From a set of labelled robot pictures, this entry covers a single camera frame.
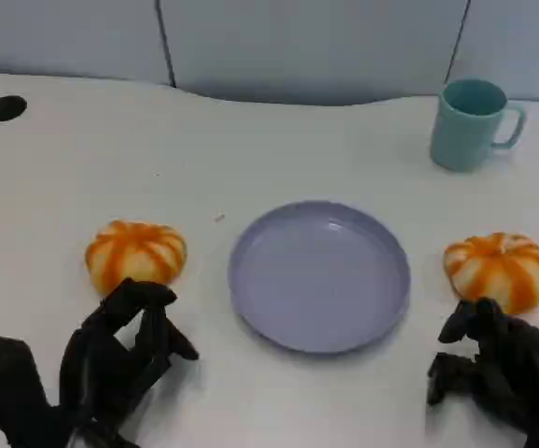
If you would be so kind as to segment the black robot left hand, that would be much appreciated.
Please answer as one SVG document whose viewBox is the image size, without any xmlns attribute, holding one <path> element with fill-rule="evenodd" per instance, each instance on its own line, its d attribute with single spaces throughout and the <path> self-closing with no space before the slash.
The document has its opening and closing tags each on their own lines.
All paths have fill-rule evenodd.
<svg viewBox="0 0 539 448">
<path fill-rule="evenodd" d="M 60 404 L 118 429 L 169 370 L 172 355 L 197 360 L 194 345 L 166 316 L 176 300 L 165 285 L 124 279 L 67 344 Z"/>
</svg>

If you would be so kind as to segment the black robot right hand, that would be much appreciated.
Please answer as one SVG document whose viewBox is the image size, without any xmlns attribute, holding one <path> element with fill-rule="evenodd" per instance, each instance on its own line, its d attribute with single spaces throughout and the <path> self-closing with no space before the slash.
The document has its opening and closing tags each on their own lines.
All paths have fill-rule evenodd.
<svg viewBox="0 0 539 448">
<path fill-rule="evenodd" d="M 478 352 L 435 355 L 427 372 L 427 405 L 436 406 L 449 394 L 467 396 L 525 434 L 527 447 L 539 447 L 539 328 L 506 314 L 492 299 L 461 300 L 438 341 L 463 338 L 477 342 Z"/>
</svg>

